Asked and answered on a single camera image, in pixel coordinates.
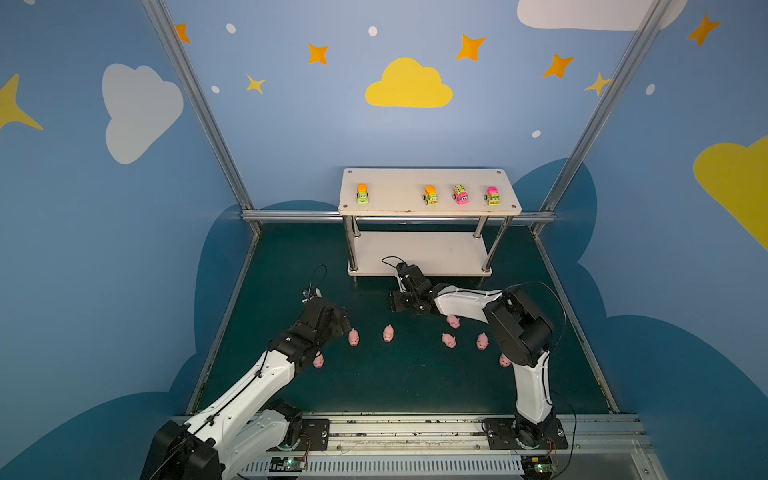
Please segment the pink drum green toy truck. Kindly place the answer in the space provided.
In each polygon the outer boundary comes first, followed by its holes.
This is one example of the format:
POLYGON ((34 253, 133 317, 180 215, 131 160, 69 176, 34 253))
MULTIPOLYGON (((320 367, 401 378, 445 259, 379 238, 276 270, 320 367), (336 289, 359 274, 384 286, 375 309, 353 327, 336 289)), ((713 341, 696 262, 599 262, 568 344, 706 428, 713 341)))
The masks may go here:
POLYGON ((488 206, 498 206, 501 204, 499 191, 494 186, 487 188, 484 198, 488 206))

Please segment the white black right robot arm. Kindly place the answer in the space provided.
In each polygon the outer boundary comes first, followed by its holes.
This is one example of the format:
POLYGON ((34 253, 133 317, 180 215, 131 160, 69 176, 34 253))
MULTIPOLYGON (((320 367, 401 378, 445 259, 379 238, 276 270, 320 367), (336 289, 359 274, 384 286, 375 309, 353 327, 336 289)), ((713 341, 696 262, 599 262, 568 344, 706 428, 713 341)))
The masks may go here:
POLYGON ((415 264, 394 266, 398 289, 390 294, 394 312, 463 318, 490 327, 502 357, 512 366, 516 386, 513 439, 524 449, 565 449, 568 440, 557 418, 549 386, 549 360, 555 327, 520 285, 504 290, 472 290, 432 284, 415 264))

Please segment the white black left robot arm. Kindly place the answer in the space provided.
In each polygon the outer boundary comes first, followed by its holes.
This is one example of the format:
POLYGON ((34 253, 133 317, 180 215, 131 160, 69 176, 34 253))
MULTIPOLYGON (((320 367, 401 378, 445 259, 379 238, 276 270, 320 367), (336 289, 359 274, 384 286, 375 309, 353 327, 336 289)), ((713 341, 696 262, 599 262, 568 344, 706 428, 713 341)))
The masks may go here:
POLYGON ((274 396, 313 364, 324 345, 352 330, 347 309, 322 297, 270 340, 247 371, 208 408, 154 435, 142 479, 231 479, 272 448, 299 441, 302 413, 274 396))

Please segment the white two-tier shelf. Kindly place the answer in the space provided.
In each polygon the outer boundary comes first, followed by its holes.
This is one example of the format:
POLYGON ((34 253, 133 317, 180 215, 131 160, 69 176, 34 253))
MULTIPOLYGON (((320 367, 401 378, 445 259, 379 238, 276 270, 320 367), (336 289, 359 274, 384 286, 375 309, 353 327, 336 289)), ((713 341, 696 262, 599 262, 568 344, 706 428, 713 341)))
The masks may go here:
POLYGON ((338 211, 349 250, 347 271, 353 277, 394 274, 394 262, 417 265, 428 277, 488 277, 501 239, 522 213, 521 203, 501 169, 347 168, 342 176, 338 211), (356 203, 358 184, 366 184, 370 202, 356 203), (457 205, 453 187, 463 185, 470 201, 457 205), (439 203, 427 206, 424 189, 436 188, 439 203), (501 204, 488 206, 488 187, 498 189, 501 204), (392 223, 475 220, 471 232, 362 231, 364 219, 392 223))

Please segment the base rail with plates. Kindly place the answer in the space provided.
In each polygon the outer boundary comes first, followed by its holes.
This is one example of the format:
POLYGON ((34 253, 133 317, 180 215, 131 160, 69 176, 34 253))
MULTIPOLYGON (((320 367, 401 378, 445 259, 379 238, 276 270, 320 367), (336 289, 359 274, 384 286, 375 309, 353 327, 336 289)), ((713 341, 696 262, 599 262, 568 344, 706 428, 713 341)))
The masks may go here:
POLYGON ((298 426, 269 411, 221 451, 224 479, 663 479, 633 415, 566 415, 534 449, 510 416, 307 414, 298 426))

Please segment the aluminium cage frame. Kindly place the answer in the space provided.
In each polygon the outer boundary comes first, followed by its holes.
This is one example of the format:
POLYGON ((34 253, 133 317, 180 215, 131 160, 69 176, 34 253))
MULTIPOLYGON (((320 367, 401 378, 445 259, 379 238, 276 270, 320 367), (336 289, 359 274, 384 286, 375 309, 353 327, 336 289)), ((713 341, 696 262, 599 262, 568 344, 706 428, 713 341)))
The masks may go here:
POLYGON ((250 207, 538 223, 565 157, 678 1, 161 1, 250 207))

